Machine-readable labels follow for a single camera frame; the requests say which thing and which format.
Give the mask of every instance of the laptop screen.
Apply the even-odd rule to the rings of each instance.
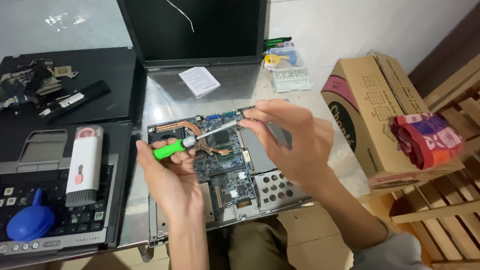
[[[139,47],[145,61],[258,55],[266,0],[119,2],[123,16],[129,17],[134,47]]]

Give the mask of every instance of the sleeve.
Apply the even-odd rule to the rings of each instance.
[[[351,270],[429,270],[421,261],[420,242],[409,233],[388,230],[386,240],[367,249],[350,248],[353,252]]]

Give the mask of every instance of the cardboard box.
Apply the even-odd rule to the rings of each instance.
[[[429,110],[396,59],[380,53],[340,59],[322,96],[373,188],[414,184],[463,168],[454,159],[420,171],[398,149],[389,119]]]

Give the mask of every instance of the metal table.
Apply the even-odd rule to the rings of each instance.
[[[309,108],[313,115],[327,119],[335,128],[335,142],[328,164],[342,184],[354,196],[370,193],[368,180],[346,139],[338,128],[320,94],[322,86],[313,90],[276,93],[272,88],[271,73],[260,65],[207,68],[222,86],[197,99],[175,71],[151,70],[148,73],[142,140],[147,141],[147,126],[192,117],[229,111],[254,105],[260,99],[288,98],[291,103]],[[143,170],[135,167],[129,193],[119,247],[146,243],[149,238],[148,188]]]

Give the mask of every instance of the disassembled laptop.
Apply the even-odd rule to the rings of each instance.
[[[151,125],[148,126],[148,140],[153,143],[201,135],[224,122],[243,119],[244,110],[250,108],[253,106]],[[291,144],[288,131],[274,124],[267,126],[279,143]],[[267,216],[311,200],[276,168],[250,129],[230,128],[218,132],[201,139],[194,148],[197,150],[194,166],[203,192],[207,230]],[[151,196],[149,216],[149,246],[166,243],[167,218]]]

